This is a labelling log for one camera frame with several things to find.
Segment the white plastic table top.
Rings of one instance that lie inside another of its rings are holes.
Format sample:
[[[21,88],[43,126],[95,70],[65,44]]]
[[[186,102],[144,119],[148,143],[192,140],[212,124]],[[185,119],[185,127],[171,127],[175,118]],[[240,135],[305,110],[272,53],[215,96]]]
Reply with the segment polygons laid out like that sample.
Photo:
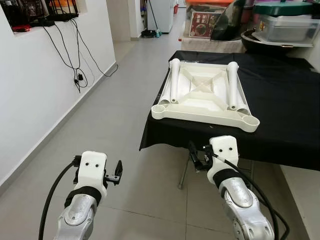
[[[178,103],[156,103],[151,106],[150,115],[156,120],[203,122],[253,133],[260,124],[259,119],[253,114],[229,109],[227,64],[180,60]]]

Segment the clear plastic container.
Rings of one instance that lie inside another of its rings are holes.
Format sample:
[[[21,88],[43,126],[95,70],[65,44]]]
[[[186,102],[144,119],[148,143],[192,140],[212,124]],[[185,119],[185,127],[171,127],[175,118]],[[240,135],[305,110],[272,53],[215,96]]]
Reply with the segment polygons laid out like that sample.
[[[310,14],[270,16],[261,14],[254,33],[261,42],[295,47],[311,47],[320,29],[320,19]]]

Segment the glossy black bag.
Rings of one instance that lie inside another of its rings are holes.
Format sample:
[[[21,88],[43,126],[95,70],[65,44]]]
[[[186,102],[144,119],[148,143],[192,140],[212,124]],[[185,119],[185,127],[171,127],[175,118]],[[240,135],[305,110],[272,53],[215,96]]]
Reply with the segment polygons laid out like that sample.
[[[233,0],[215,21],[211,41],[231,41],[242,26],[242,14],[246,0]]]

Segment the beige cloth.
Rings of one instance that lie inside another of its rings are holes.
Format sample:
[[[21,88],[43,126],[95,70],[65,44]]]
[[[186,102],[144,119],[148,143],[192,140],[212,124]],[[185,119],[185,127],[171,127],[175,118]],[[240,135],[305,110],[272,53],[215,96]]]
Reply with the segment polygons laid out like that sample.
[[[182,51],[201,51],[209,53],[245,53],[246,48],[240,39],[214,41],[205,38],[178,38]]]

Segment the black wok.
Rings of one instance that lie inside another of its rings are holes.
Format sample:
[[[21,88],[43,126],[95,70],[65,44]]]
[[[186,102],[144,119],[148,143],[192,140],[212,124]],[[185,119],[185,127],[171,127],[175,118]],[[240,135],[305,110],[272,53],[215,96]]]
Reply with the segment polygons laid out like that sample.
[[[246,54],[284,58],[290,54],[303,53],[304,51],[312,50],[313,47],[318,46],[320,43],[319,33],[314,37],[311,42],[311,46],[276,45],[275,43],[265,43],[253,36],[255,30],[256,28],[248,29],[240,35],[240,40],[246,50]]]

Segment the clear box with orange lid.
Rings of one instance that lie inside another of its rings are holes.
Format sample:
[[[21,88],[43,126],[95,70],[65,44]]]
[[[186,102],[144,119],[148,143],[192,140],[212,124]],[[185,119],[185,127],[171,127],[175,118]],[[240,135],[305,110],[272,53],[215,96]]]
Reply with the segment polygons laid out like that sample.
[[[185,0],[182,38],[210,39],[214,25],[234,0]]]

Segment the black tablecloth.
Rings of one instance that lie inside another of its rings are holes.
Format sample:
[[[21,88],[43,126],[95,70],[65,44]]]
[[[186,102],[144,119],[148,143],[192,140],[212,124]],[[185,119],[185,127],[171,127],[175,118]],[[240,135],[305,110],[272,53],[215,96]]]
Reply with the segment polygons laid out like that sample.
[[[178,50],[174,58],[205,64],[238,63],[238,79],[256,131],[183,119],[148,116],[139,148],[156,144],[205,146],[212,137],[232,136],[240,157],[256,162],[320,170],[320,74],[302,58]]]

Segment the white refrigerator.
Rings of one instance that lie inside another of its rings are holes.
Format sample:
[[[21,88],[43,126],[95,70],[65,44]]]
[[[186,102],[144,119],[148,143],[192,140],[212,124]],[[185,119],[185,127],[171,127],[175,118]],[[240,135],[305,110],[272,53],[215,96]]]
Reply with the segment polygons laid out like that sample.
[[[147,28],[169,34],[173,28],[176,4],[177,0],[147,0]]]

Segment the green pot lid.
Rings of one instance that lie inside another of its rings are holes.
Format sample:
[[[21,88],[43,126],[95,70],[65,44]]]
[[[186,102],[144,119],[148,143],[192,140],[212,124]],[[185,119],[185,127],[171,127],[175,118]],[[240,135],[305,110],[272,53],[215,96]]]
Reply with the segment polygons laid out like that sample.
[[[253,13],[269,16],[310,15],[313,7],[313,3],[306,1],[265,1],[255,3]]]

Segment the floor mop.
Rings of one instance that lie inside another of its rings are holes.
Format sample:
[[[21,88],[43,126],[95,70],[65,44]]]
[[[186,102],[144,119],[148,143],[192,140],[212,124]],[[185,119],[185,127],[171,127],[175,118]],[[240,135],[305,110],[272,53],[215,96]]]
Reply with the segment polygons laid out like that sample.
[[[143,0],[141,3],[141,13],[143,14],[144,30],[141,31],[141,38],[160,38],[162,32],[159,30],[159,26],[154,16],[153,5],[151,5],[151,0]],[[155,29],[150,29],[150,18],[155,25]]]

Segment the black electronic device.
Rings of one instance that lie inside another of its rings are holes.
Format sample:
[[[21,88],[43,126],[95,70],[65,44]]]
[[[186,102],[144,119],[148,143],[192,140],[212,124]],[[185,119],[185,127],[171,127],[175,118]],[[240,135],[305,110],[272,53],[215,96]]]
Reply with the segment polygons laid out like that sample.
[[[32,26],[52,26],[46,0],[0,0],[0,7],[14,33],[29,32]]]

